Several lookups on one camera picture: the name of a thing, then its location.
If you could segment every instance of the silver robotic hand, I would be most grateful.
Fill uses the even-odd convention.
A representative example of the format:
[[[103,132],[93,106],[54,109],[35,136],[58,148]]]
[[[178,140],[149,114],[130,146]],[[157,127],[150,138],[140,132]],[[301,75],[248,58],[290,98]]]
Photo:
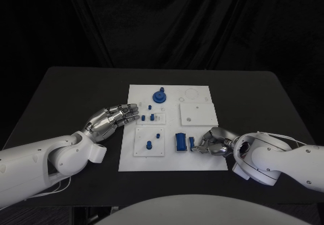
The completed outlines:
[[[84,134],[94,143],[106,140],[121,127],[140,118],[137,104],[119,105],[101,109],[90,118]]]
[[[104,108],[90,118],[83,131],[0,151],[0,207],[71,178],[88,161],[101,163],[107,147],[97,143],[113,135],[117,127],[140,118],[137,114],[136,104]],[[48,161],[58,170],[52,174]]]
[[[304,146],[297,145],[293,149],[277,137]],[[324,192],[323,146],[307,145],[291,137],[265,132],[239,136],[224,128],[214,127],[205,134],[201,145],[192,150],[224,157],[234,153],[234,172],[247,180],[252,178],[261,184],[273,186],[281,173],[286,173],[309,189]]]
[[[192,150],[227,157],[234,153],[238,138],[239,135],[234,132],[221,127],[214,127],[205,134],[199,146],[195,146]]]

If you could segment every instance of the blue object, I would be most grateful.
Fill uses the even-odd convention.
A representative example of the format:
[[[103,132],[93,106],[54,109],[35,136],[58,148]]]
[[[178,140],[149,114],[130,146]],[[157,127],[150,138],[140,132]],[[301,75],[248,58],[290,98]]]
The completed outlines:
[[[152,141],[147,141],[147,149],[152,150]]]
[[[195,147],[195,137],[189,137],[189,142],[191,142],[191,151],[193,151],[192,148]]]
[[[186,134],[178,133],[176,134],[176,140],[178,140],[178,151],[188,151]]]
[[[167,96],[165,94],[165,88],[160,88],[160,91],[157,91],[153,95],[153,100],[156,103],[163,103],[167,100]]]

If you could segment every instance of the robotic arm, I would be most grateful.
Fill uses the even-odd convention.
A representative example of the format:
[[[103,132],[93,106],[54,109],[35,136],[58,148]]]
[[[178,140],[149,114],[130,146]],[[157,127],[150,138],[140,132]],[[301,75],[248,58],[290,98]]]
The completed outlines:
[[[304,145],[291,149],[274,134],[251,133],[239,136],[214,127],[193,151],[216,156],[234,153],[234,172],[247,180],[275,185],[281,173],[288,174],[307,188],[324,192],[324,147]]]
[[[85,168],[101,163],[107,148],[97,144],[140,118],[136,104],[104,108],[90,118],[83,131],[0,151],[0,207],[48,189]],[[48,159],[58,172],[49,174]]]

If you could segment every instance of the table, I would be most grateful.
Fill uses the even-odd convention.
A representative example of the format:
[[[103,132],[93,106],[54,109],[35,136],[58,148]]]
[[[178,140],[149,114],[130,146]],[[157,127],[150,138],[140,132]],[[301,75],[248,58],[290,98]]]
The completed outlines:
[[[72,134],[103,107],[124,104],[130,84],[209,85],[219,126],[238,134],[257,131],[313,144],[300,115],[274,73],[52,67],[44,77],[5,148]],[[119,172],[123,128],[101,144],[101,164],[88,163],[70,188],[19,206],[126,206],[167,195],[222,195],[255,203],[324,202],[286,174],[275,186],[244,180],[229,171]]]

